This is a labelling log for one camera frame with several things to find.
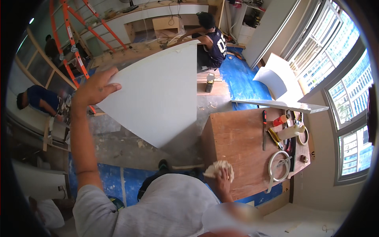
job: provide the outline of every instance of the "man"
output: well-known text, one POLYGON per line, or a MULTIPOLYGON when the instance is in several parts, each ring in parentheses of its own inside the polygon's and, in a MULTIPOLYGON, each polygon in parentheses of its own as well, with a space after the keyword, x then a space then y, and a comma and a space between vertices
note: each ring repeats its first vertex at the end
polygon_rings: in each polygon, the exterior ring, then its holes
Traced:
POLYGON ((70 107, 55 92, 39 85, 31 86, 17 95, 17 107, 20 110, 28 105, 70 125, 70 107))
POLYGON ((45 40, 46 40, 45 54, 49 58, 51 58, 51 61, 54 63, 56 67, 59 67, 61 60, 59 59, 60 54, 58 51, 58 47, 55 43, 55 40, 51 38, 51 35, 47 35, 45 40))
POLYGON ((207 68, 219 68, 226 58, 225 39, 221 31, 215 26, 215 19, 210 13, 198 13, 200 28, 185 33, 178 41, 169 47, 198 39, 197 68, 198 72, 207 68))
MULTIPOLYGON (((86 108, 121 89, 118 83, 108 85, 117 73, 113 67, 96 73, 81 86, 72 99, 71 151, 76 167, 78 195, 73 209, 79 236, 194 236, 206 230, 203 213, 219 203, 214 193, 199 179, 163 171, 147 180, 139 194, 139 203, 120 211, 103 192, 97 170, 97 159, 89 131, 86 108)), ((221 202, 233 202, 229 192, 229 174, 222 170, 213 189, 221 202)))

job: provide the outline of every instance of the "concrete floor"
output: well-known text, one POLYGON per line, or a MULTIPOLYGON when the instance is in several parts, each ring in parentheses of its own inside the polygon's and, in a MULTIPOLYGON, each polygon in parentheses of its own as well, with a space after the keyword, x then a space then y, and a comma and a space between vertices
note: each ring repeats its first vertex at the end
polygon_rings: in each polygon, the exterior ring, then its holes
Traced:
POLYGON ((225 111, 232 111, 229 95, 198 96, 196 129, 176 139, 171 147, 162 149, 148 144, 107 115, 93 117, 91 127, 97 160, 103 164, 144 170, 158 169, 161 159, 166 159, 173 166, 202 164, 199 136, 210 113, 225 111))

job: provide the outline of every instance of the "plywood table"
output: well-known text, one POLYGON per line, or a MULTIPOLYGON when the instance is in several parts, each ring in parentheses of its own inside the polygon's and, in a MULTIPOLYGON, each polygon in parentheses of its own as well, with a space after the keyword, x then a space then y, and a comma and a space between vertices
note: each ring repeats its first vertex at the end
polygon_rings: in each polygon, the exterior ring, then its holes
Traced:
MULTIPOLYGON (((234 181, 230 191, 234 200, 245 198, 268 189, 270 177, 268 162, 271 156, 279 151, 270 135, 266 136, 266 150, 263 151, 262 111, 267 111, 267 127, 272 121, 284 114, 277 108, 259 108, 224 113, 212 113, 201 135, 201 144, 205 167, 214 161, 227 160, 233 166, 234 181)), ((275 132, 282 126, 273 128, 275 132)), ((305 134, 300 139, 305 141, 305 134)), ((301 145, 296 140, 295 168, 288 178, 310 165, 308 145, 301 145), (307 163, 300 161, 300 156, 308 158, 307 163)), ((278 160, 285 158, 283 154, 276 156, 273 166, 278 160)), ((276 169, 275 178, 282 177, 285 166, 276 169)))

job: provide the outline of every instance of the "hair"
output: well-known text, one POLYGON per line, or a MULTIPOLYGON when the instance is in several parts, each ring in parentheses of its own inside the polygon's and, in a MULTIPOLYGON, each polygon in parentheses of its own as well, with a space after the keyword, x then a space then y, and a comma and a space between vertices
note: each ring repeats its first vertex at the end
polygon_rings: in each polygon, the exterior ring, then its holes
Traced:
POLYGON ((19 110, 22 110, 23 108, 25 108, 22 105, 22 96, 23 96, 23 94, 24 94, 24 92, 17 95, 17 108, 19 108, 19 110))
POLYGON ((215 19, 210 13, 200 13, 197 17, 199 18, 200 25, 207 30, 216 26, 215 19))

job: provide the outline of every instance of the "person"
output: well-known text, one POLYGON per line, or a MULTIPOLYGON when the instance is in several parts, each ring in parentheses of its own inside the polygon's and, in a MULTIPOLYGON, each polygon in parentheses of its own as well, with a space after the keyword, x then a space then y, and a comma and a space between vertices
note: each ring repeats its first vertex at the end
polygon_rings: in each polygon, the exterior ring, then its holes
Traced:
POLYGON ((204 234, 207 231, 201 221, 203 213, 220 201, 233 202, 227 170, 222 170, 221 176, 209 184, 213 193, 195 177, 167 172, 167 163, 161 161, 160 171, 142 186, 139 202, 119 211, 103 192, 86 108, 121 90, 118 83, 108 85, 110 77, 117 72, 113 67, 92 75, 72 99, 71 152, 78 181, 73 214, 78 235, 197 237, 204 234))
POLYGON ((188 31, 175 44, 168 47, 198 39, 200 43, 197 46, 197 71, 203 71, 203 67, 219 68, 226 58, 224 36, 216 27, 212 14, 198 13, 197 17, 201 27, 188 31), (192 36, 192 39, 184 40, 187 36, 192 36))
POLYGON ((55 92, 34 85, 17 95, 17 107, 22 110, 28 105, 55 117, 70 126, 70 107, 55 92))
POLYGON ((45 54, 51 59, 56 67, 59 67, 61 60, 59 59, 59 51, 54 39, 51 38, 51 35, 47 35, 45 45, 45 54))

